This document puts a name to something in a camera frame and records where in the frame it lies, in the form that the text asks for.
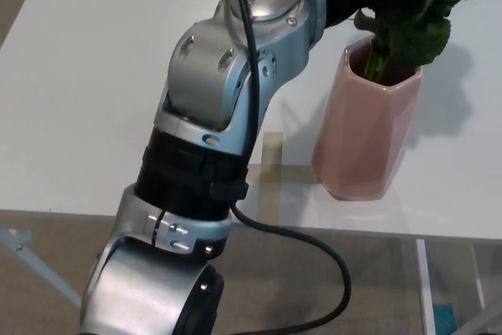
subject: floor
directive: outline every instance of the floor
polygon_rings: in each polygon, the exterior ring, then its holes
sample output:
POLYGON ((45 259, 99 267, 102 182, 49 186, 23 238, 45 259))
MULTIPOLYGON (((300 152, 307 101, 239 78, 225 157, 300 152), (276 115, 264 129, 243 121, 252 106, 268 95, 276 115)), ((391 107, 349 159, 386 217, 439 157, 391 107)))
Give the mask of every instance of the floor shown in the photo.
MULTIPOLYGON (((0 0, 0 45, 23 0, 0 0)), ((0 211, 0 224, 32 230, 30 247, 78 292, 106 242, 108 217, 0 211)), ((349 309, 313 335, 423 333, 412 240, 319 234, 347 260, 354 293, 349 309)), ((460 302, 457 321, 476 311, 467 281, 468 246, 429 242, 435 303, 460 302)), ((16 258, 0 249, 0 333, 71 334, 78 310, 16 258)), ((339 273, 318 252, 249 229, 236 228, 215 263, 227 282, 214 333, 268 329, 313 319, 332 308, 341 292, 339 273)))

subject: black cable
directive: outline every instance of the black cable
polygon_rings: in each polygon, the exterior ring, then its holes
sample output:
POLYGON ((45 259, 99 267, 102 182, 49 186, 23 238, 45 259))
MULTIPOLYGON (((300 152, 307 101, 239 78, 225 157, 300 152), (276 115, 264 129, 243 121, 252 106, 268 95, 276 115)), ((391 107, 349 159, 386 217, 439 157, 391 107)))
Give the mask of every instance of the black cable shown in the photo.
POLYGON ((253 23, 251 22, 248 0, 238 0, 241 8, 242 23, 248 44, 249 65, 251 69, 251 80, 249 89, 249 108, 248 108, 248 133, 243 153, 242 173, 245 175, 249 159, 253 153, 254 144, 258 135, 258 119, 260 114, 260 82, 258 73, 258 52, 256 51, 256 42, 254 38, 253 23))
POLYGON ((338 304, 338 306, 336 306, 334 310, 332 310, 330 313, 324 315, 319 319, 315 319, 313 321, 306 323, 301 323, 299 325, 283 327, 281 329, 252 331, 249 333, 234 333, 232 335, 290 335, 292 333, 301 333, 303 331, 308 331, 323 326, 326 323, 333 321, 336 317, 338 317, 340 314, 344 312, 345 308, 348 306, 349 301, 351 300, 351 294, 352 294, 351 274, 348 270, 347 265, 345 264, 345 261, 336 251, 334 251, 331 247, 329 247, 323 241, 317 239, 316 237, 312 237, 311 235, 305 235, 303 233, 300 233, 298 231, 293 231, 288 228, 275 227, 273 225, 259 223, 255 220, 249 219, 246 215, 244 215, 244 213, 239 211, 235 205, 233 205, 231 208, 235 217, 237 217, 237 219, 241 221, 243 224, 251 228, 257 229, 258 231, 272 233, 273 235, 281 235, 282 237, 287 237, 289 239, 296 239, 298 241, 308 243, 321 249, 335 260, 336 264, 338 265, 342 273, 342 279, 344 280, 344 295, 342 296, 340 303, 338 304))
POLYGON ((155 226, 154 226, 154 231, 151 234, 151 245, 155 247, 157 243, 157 233, 158 229, 160 228, 160 223, 162 222, 162 219, 164 218, 164 215, 166 214, 166 210, 163 209, 160 214, 157 216, 157 220, 155 220, 155 226))
MULTIPOLYGON (((260 76, 258 73, 258 54, 256 51, 256 43, 254 38, 253 23, 251 22, 251 17, 250 17, 249 4, 247 0, 238 0, 238 2, 241 7, 242 22, 244 23, 244 30, 246 33, 246 39, 249 50, 248 51, 249 64, 251 69, 250 96, 249 96, 250 101, 248 110, 248 116, 249 116, 248 135, 247 135, 245 151, 243 154, 244 157, 243 161, 245 163, 245 166, 242 167, 243 172, 245 172, 258 135, 258 120, 259 120, 259 109, 260 109, 260 82, 259 82, 260 76)), ((336 306, 336 308, 333 311, 331 311, 330 313, 319 319, 302 323, 299 325, 284 327, 281 329, 262 330, 248 333, 235 333, 232 335, 290 335, 293 333, 300 333, 303 331, 312 330, 316 327, 325 325, 326 323, 331 322, 336 317, 338 317, 342 312, 344 312, 345 308, 348 306, 348 303, 351 299, 352 284, 348 267, 338 253, 336 253, 324 242, 310 235, 305 235, 298 231, 293 231, 287 228, 262 224, 258 221, 252 220, 249 217, 247 217, 244 213, 242 213, 235 204, 231 206, 231 210, 239 221, 241 221, 244 225, 247 225, 250 228, 254 228, 258 231, 264 231, 273 235, 281 235, 282 237, 296 239, 298 241, 306 242, 310 245, 318 247, 319 249, 330 255, 335 260, 336 264, 341 270, 342 279, 344 280, 344 294, 340 300, 340 303, 338 304, 338 306, 336 306)))

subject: green plant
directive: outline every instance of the green plant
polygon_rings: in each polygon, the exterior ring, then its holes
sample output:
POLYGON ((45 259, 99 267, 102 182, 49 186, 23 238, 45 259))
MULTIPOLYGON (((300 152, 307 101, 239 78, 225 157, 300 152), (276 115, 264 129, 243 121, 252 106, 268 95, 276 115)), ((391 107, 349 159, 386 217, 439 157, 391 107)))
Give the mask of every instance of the green plant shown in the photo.
POLYGON ((374 33, 362 76, 380 83, 393 56, 404 66, 432 63, 446 47, 451 31, 447 17, 460 1, 426 0, 424 8, 413 14, 400 9, 370 17, 359 10, 354 19, 355 27, 374 33))

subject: table leg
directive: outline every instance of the table leg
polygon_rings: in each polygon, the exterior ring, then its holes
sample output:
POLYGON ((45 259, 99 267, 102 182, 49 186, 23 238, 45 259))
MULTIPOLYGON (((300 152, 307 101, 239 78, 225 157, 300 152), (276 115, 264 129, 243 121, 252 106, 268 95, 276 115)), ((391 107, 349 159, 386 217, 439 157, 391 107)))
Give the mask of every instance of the table leg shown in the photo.
POLYGON ((77 308, 80 308, 78 293, 26 246, 28 241, 31 241, 30 231, 18 234, 16 230, 8 229, 5 225, 0 224, 0 243, 3 243, 7 249, 42 276, 51 286, 60 291, 77 308))
POLYGON ((431 284, 427 266, 427 251, 423 239, 417 239, 417 262, 418 275, 420 278, 420 299, 422 303, 424 335, 436 335, 434 312, 432 310, 431 284))
POLYGON ((502 317, 502 297, 486 305, 481 313, 460 327, 453 335, 478 335, 502 317))

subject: screw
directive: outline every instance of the screw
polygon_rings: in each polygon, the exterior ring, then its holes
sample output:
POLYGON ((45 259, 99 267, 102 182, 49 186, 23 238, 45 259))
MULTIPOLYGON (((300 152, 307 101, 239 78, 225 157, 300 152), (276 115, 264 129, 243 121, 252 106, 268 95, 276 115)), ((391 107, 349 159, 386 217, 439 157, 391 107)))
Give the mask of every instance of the screw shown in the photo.
POLYGON ((297 23, 296 21, 296 17, 288 17, 286 19, 286 23, 288 23, 289 25, 291 25, 292 27, 295 27, 297 23))

